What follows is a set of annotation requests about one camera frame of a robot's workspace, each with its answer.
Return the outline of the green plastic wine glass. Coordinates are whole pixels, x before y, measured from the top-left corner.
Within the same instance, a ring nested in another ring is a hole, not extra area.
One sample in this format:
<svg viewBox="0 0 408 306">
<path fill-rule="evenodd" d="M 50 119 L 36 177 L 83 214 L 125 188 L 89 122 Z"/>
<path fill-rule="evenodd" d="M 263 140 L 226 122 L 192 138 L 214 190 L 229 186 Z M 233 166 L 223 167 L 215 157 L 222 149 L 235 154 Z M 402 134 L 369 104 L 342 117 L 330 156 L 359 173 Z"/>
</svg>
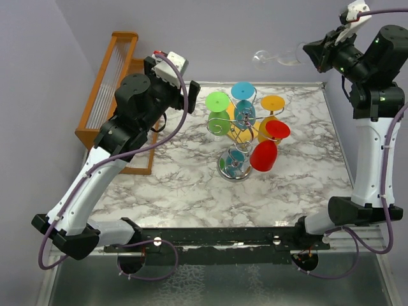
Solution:
<svg viewBox="0 0 408 306">
<path fill-rule="evenodd" d="M 231 122 L 227 109 L 230 99 L 224 92 L 212 92 L 205 100 L 206 107 L 210 110 L 208 116 L 208 130 L 215 136 L 223 136 L 230 130 Z"/>
</svg>

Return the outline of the blue plastic wine glass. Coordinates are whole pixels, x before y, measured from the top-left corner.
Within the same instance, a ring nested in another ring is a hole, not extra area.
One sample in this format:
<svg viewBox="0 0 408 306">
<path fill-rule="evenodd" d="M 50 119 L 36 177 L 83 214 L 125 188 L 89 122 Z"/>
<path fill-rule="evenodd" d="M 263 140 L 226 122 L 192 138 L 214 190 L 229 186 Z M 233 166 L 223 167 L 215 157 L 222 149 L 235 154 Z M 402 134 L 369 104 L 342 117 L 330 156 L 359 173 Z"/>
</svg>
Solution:
<svg viewBox="0 0 408 306">
<path fill-rule="evenodd" d="M 253 102 L 249 101 L 255 92 L 255 87 L 249 82 L 239 82 L 231 88 L 233 98 L 238 101 L 234 108 L 234 124 L 241 130 L 247 129 L 256 121 Z"/>
</svg>

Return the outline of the clear wine glass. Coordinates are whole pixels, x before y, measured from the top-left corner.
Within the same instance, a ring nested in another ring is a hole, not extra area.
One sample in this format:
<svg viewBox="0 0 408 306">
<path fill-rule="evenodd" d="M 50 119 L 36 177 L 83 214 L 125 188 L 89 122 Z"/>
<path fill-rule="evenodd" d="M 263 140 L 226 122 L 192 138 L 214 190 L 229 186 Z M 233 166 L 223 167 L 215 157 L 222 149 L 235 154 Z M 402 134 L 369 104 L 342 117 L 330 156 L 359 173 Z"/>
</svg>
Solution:
<svg viewBox="0 0 408 306">
<path fill-rule="evenodd" d="M 252 64 L 258 69 L 266 69 L 272 62 L 282 66 L 300 66 L 308 63 L 308 57 L 303 51 L 304 42 L 296 47 L 271 54 L 266 50 L 257 51 L 252 57 Z"/>
</svg>

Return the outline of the yellow plastic wine glass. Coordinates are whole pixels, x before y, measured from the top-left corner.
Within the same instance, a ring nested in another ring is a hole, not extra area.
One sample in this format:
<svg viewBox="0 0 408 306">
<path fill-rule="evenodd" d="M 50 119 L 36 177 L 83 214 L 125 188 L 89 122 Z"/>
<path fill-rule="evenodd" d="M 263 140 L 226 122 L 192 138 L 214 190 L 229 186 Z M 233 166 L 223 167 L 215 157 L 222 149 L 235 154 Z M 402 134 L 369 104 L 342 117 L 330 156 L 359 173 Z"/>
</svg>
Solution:
<svg viewBox="0 0 408 306">
<path fill-rule="evenodd" d="M 275 112 L 279 112 L 284 109 L 286 102 L 284 98 L 280 96 L 265 96 L 261 100 L 261 106 L 270 112 L 270 115 L 267 118 L 264 118 L 259 125 L 258 132 L 258 142 L 261 143 L 269 138 L 272 138 L 268 131 L 266 130 L 266 124 L 273 120 L 278 120 L 274 115 Z"/>
</svg>

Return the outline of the red plastic wine glass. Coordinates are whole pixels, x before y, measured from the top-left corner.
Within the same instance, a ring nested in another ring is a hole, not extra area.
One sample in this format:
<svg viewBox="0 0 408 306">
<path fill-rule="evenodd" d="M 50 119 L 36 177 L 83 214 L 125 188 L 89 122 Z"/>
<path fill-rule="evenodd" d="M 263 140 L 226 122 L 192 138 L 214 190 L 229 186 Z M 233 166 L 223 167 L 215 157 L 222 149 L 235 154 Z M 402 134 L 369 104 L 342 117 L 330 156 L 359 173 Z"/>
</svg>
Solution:
<svg viewBox="0 0 408 306">
<path fill-rule="evenodd" d="M 278 144 L 290 134 L 287 124 L 277 119 L 265 119 L 259 126 L 258 144 L 250 156 L 252 168 L 260 172 L 270 171 L 278 157 Z"/>
</svg>

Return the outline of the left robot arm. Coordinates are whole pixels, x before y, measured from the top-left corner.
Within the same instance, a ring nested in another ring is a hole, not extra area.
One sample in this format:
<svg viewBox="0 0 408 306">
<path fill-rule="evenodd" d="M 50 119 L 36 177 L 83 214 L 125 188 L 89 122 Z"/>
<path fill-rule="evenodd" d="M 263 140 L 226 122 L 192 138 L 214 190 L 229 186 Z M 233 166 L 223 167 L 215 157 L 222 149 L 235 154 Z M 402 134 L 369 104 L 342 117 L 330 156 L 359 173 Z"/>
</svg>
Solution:
<svg viewBox="0 0 408 306">
<path fill-rule="evenodd" d="M 186 85 L 189 62 L 175 52 L 157 53 L 143 61 L 144 72 L 124 77 L 114 93 L 116 109 L 99 129 L 80 173 L 59 203 L 31 224 L 66 256 L 87 257 L 95 248 L 120 245 L 126 251 L 140 246 L 141 232 L 130 219 L 95 222 L 90 214 L 110 182 L 132 158 L 159 146 L 146 146 L 148 133 L 168 108 L 182 110 L 182 120 L 195 108 L 200 85 Z"/>
</svg>

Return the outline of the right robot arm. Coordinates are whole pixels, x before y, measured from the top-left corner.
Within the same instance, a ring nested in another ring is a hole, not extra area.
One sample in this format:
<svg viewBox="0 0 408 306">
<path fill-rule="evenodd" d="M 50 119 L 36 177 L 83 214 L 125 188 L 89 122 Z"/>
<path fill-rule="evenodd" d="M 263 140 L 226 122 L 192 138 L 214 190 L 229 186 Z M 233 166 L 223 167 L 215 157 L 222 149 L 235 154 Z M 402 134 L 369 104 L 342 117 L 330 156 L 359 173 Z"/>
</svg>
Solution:
<svg viewBox="0 0 408 306">
<path fill-rule="evenodd" d="M 395 206 L 392 187 L 393 151 L 405 105 L 405 93 L 394 81 L 407 60 L 407 29 L 382 27 L 362 53 L 354 45 L 356 35 L 340 41 L 344 26 L 303 46 L 318 72 L 336 69 L 351 82 L 349 102 L 359 140 L 356 178 L 350 197 L 333 196 L 326 210 L 301 219 L 304 228 L 293 233 L 299 249 L 308 249 L 316 235 L 337 226 L 368 226 L 399 221 L 402 208 Z"/>
</svg>

